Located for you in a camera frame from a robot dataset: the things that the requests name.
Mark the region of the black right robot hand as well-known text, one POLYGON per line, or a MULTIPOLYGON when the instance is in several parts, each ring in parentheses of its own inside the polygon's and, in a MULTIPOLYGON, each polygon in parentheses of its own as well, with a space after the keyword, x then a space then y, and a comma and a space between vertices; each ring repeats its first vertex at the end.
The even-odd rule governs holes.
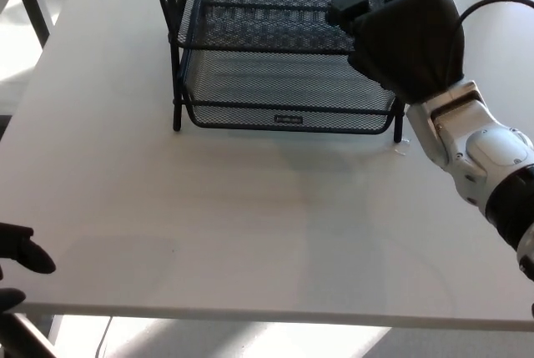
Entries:
POLYGON ((353 69, 412 105, 463 79, 459 17, 454 0, 331 0, 325 20, 352 40, 353 69))

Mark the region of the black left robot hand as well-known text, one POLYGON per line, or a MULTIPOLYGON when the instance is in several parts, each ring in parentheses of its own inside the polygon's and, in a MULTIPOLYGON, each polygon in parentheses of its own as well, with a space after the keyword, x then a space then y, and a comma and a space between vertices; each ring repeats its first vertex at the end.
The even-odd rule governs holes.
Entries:
MULTIPOLYGON (((32 240, 30 227, 1 223, 1 258, 13 260, 34 273, 50 275, 57 266, 50 254, 32 240)), ((26 294, 14 287, 1 288, 1 313, 26 300, 26 294)))

